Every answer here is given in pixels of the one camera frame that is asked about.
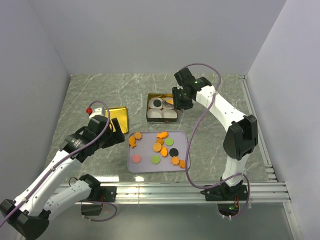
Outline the orange waffle round cookie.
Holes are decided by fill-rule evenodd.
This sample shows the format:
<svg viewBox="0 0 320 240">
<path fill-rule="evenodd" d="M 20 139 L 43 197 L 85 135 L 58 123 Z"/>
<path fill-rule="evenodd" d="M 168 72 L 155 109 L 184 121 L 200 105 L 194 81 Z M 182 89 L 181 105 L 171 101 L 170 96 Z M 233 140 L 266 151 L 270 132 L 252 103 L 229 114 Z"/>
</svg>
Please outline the orange waffle round cookie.
<svg viewBox="0 0 320 240">
<path fill-rule="evenodd" d="M 174 104 L 174 101 L 172 99 L 166 99 L 165 101 L 169 105 L 173 105 Z"/>
</svg>

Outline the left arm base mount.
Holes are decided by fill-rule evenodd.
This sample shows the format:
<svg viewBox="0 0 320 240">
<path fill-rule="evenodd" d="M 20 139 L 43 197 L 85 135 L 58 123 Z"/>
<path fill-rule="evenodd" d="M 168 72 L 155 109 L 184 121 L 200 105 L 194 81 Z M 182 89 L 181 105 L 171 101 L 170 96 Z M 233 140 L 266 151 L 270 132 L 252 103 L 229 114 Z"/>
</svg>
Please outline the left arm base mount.
<svg viewBox="0 0 320 240">
<path fill-rule="evenodd" d="M 118 208 L 114 204 L 116 200 L 117 187 L 116 186 L 99 186 L 95 187 L 88 198 L 81 200 L 81 215 L 84 219 L 92 222 L 109 221 L 116 216 Z M 112 215 L 105 219 L 94 219 L 92 217 L 99 216 L 103 212 L 104 206 L 110 206 L 114 209 Z"/>
</svg>

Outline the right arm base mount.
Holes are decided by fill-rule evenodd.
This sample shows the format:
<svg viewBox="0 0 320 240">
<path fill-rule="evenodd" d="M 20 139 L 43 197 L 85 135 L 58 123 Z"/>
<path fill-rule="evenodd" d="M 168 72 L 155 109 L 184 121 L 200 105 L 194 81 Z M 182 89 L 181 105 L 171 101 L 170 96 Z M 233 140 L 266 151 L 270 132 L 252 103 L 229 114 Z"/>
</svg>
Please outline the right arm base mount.
<svg viewBox="0 0 320 240">
<path fill-rule="evenodd" d="M 222 183 L 200 192 L 206 202 L 218 202 L 218 213 L 223 218 L 234 219 L 249 206 L 251 186 L 244 185 L 243 180 L 234 186 Z"/>
</svg>

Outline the metal tongs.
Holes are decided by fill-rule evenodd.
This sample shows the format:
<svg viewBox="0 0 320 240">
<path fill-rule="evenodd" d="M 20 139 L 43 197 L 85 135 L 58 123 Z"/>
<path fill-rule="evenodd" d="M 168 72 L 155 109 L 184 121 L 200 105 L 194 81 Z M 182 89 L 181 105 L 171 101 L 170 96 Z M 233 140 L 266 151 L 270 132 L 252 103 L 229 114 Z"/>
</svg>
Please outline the metal tongs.
<svg viewBox="0 0 320 240">
<path fill-rule="evenodd" d="M 163 99 L 163 104 L 162 104 L 162 108 L 164 110 L 173 110 L 175 111 L 177 114 L 183 114 L 185 111 L 183 109 L 177 109 L 174 108 L 174 100 L 172 97 L 165 97 Z"/>
</svg>

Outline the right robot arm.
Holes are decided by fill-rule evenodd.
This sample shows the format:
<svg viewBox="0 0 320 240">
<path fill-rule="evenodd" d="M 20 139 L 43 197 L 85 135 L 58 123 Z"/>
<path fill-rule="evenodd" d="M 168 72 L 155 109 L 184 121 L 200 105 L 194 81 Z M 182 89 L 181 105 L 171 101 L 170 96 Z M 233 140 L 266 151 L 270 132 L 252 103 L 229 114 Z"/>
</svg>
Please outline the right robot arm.
<svg viewBox="0 0 320 240">
<path fill-rule="evenodd" d="M 202 186 L 203 190 L 218 191 L 226 200 L 237 195 L 243 184 L 246 162 L 258 144 L 258 121 L 250 114 L 237 110 L 219 93 L 218 88 L 205 77 L 195 78 L 174 75 L 178 86 L 172 89 L 174 107 L 190 109 L 193 102 L 204 106 L 205 113 L 211 113 L 223 126 L 226 134 L 223 149 L 227 154 L 224 173 L 219 183 Z"/>
</svg>

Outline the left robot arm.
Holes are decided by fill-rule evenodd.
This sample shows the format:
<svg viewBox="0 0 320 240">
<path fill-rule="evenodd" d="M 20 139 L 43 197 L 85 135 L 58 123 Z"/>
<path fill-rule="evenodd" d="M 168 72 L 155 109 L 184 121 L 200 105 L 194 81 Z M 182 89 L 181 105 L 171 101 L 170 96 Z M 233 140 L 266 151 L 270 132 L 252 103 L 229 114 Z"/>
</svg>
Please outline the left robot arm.
<svg viewBox="0 0 320 240">
<path fill-rule="evenodd" d="M 97 150 L 112 147 L 125 141 L 116 118 L 97 115 L 88 125 L 68 135 L 53 160 L 37 179 L 15 199 L 0 204 L 4 220 L 25 239 L 36 240 L 49 223 L 73 204 L 84 201 L 102 207 L 115 201 L 116 187 L 101 187 L 100 181 L 85 174 L 58 194 L 54 191 L 69 172 L 82 165 Z"/>
</svg>

